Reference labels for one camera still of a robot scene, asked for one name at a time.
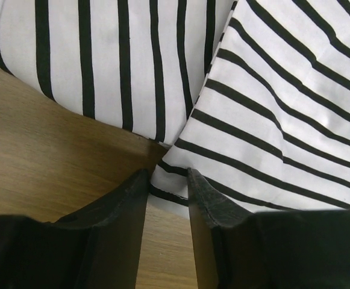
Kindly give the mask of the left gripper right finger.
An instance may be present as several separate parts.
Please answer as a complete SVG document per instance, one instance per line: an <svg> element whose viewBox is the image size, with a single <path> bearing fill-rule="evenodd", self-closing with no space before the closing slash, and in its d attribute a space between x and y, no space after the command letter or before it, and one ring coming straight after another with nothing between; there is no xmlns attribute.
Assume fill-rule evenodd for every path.
<svg viewBox="0 0 350 289"><path fill-rule="evenodd" d="M350 210L250 213L187 176L199 288L350 288Z"/></svg>

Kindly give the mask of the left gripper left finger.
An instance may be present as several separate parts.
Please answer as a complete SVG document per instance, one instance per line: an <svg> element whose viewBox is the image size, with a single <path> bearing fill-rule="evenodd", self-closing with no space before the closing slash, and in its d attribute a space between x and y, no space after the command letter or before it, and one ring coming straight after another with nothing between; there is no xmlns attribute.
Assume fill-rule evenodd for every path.
<svg viewBox="0 0 350 289"><path fill-rule="evenodd" d="M0 288L134 288L149 175L56 222L0 215Z"/></svg>

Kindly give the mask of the black white striped tank top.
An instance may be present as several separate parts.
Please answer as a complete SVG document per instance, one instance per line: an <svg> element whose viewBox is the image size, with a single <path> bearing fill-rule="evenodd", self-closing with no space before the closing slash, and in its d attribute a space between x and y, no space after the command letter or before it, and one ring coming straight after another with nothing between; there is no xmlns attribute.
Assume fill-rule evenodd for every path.
<svg viewBox="0 0 350 289"><path fill-rule="evenodd" d="M350 209L350 1L0 1L0 69L251 212Z"/></svg>

